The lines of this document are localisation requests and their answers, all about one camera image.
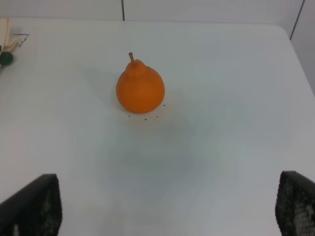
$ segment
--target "white table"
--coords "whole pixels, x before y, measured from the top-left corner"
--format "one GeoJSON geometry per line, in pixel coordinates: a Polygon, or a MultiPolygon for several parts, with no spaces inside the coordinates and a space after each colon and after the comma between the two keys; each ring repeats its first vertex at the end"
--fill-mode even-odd
{"type": "Polygon", "coordinates": [[[280,235],[281,171],[315,178],[315,99],[282,28],[14,19],[13,32],[30,36],[0,74],[0,200],[57,173],[62,236],[280,235]],[[165,82],[146,115],[116,99],[129,52],[165,82]]]}

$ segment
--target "green object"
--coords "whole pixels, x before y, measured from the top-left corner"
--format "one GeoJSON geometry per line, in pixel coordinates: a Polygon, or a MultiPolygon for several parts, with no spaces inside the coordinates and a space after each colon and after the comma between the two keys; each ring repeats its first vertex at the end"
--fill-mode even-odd
{"type": "Polygon", "coordinates": [[[10,52],[2,52],[0,55],[0,65],[10,65],[13,62],[13,55],[10,52]]]}

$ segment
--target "pear-shaped orange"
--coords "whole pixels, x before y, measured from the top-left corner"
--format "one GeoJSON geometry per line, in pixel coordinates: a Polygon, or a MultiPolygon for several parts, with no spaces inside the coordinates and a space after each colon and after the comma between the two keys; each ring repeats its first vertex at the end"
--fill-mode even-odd
{"type": "Polygon", "coordinates": [[[120,104],[133,113],[147,113],[161,104],[165,87],[161,76],[140,60],[131,62],[121,74],[116,85],[116,95],[120,104]]]}

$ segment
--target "fruit stem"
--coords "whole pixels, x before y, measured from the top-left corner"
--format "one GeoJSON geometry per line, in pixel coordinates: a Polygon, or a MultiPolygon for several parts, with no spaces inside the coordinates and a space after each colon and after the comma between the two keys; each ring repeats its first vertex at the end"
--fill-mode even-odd
{"type": "Polygon", "coordinates": [[[133,62],[134,62],[133,54],[132,54],[132,53],[129,53],[129,57],[130,57],[130,60],[131,60],[131,64],[133,64],[133,62]]]}

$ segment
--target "white wall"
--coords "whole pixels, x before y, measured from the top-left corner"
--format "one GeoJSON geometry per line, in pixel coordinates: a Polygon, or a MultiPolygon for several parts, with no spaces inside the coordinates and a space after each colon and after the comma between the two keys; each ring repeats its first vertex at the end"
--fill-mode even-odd
{"type": "Polygon", "coordinates": [[[315,93],[315,1],[306,0],[292,44],[315,93]]]}
{"type": "Polygon", "coordinates": [[[303,0],[125,0],[127,21],[268,23],[291,34],[303,0]]]}
{"type": "Polygon", "coordinates": [[[0,17],[122,20],[121,0],[0,0],[0,17]]]}

